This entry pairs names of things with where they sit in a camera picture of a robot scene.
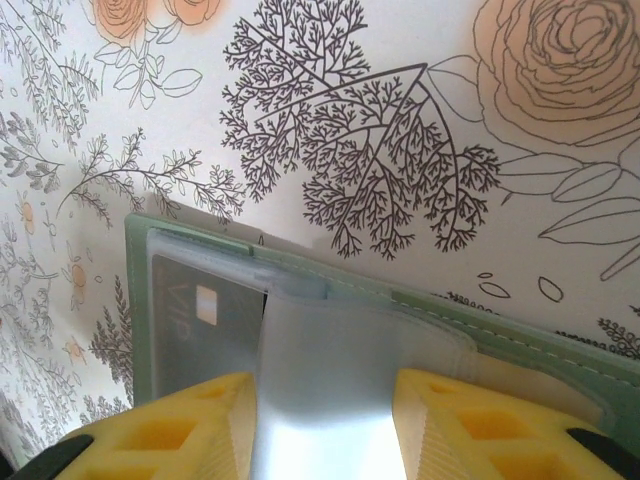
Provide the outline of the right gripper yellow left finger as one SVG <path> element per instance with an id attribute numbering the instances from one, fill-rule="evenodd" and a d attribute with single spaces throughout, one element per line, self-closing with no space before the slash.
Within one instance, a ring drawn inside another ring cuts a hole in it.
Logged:
<path id="1" fill-rule="evenodd" d="M 256 432 L 252 374 L 224 375 L 85 425 L 16 479 L 247 479 Z"/>

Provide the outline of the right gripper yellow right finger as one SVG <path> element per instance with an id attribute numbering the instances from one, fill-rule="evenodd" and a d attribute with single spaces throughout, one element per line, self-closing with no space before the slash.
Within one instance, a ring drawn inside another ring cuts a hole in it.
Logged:
<path id="1" fill-rule="evenodd" d="M 637 456 L 579 418 L 427 371 L 398 371 L 392 417 L 409 479 L 639 476 Z"/>

